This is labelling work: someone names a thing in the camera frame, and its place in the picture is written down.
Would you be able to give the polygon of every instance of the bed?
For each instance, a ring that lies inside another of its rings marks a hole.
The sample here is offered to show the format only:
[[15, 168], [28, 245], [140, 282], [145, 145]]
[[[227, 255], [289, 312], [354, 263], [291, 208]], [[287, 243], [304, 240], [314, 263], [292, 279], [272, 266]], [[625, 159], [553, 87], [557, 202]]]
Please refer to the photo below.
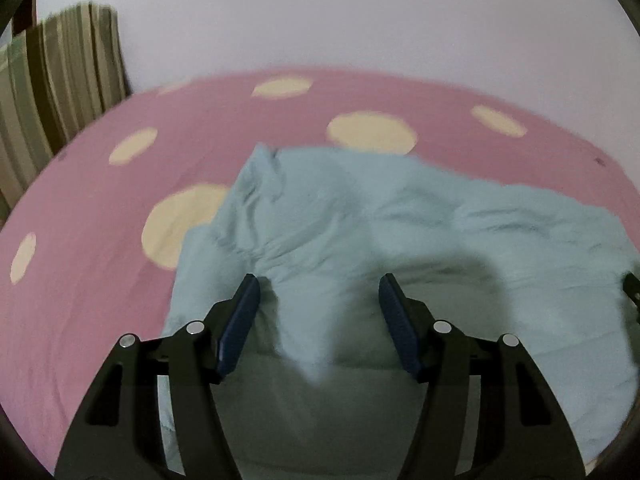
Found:
[[[198, 204], [222, 202], [258, 142], [555, 190], [617, 215], [640, 248], [640, 40], [616, 0], [99, 1], [118, 9], [134, 95], [57, 154], [0, 233], [0, 400], [49, 470], [114, 342], [159, 335], [182, 238], [215, 215]], [[339, 116], [352, 122], [331, 128]], [[594, 478], [631, 460], [635, 414]]]

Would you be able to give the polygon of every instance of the blue gripper pad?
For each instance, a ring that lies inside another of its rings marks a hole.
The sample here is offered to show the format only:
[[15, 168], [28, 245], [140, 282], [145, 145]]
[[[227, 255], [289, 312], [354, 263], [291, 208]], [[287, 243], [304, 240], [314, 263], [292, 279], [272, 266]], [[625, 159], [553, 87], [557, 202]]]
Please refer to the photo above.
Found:
[[417, 380], [425, 368], [420, 360], [420, 339], [405, 310], [407, 298], [392, 274], [380, 279], [378, 301], [402, 368]]
[[236, 304], [218, 340], [218, 367], [221, 379], [236, 369], [242, 347], [254, 323], [260, 305], [260, 285], [255, 276], [248, 274], [231, 300]]

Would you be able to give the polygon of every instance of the striped cushion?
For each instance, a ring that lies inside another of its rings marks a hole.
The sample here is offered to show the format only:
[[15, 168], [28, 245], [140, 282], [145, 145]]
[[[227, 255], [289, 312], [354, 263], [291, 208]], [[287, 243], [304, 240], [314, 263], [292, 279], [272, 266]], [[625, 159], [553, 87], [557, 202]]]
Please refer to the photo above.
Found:
[[0, 226], [51, 158], [128, 95], [110, 7], [79, 4], [0, 48]]

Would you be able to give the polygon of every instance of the blue fabric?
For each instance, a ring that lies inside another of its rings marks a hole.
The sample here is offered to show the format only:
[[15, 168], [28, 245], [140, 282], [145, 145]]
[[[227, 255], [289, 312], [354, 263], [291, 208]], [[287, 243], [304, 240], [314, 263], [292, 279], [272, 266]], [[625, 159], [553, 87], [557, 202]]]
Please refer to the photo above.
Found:
[[[214, 388], [244, 478], [395, 478], [425, 389], [402, 370], [378, 305], [392, 272], [436, 319], [518, 335], [589, 461], [636, 392], [638, 328], [620, 279], [637, 261], [609, 212], [548, 190], [413, 157], [259, 146], [214, 221], [184, 239], [164, 335], [254, 273], [260, 309]], [[161, 408], [176, 460], [166, 386]]]

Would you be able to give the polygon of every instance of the light blue cloth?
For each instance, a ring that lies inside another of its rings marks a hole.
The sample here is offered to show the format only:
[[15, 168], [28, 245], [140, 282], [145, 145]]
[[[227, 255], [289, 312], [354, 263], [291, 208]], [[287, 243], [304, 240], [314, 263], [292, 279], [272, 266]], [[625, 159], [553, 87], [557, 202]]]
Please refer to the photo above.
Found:
[[[378, 306], [392, 272], [465, 333], [518, 335], [588, 461], [636, 392], [638, 328], [620, 279], [637, 261], [609, 212], [548, 190], [413, 157], [259, 146], [215, 220], [187, 234], [163, 335], [252, 272], [260, 310], [237, 370], [214, 388], [243, 477], [395, 478], [425, 388], [401, 370]], [[164, 386], [161, 409], [175, 463]]]

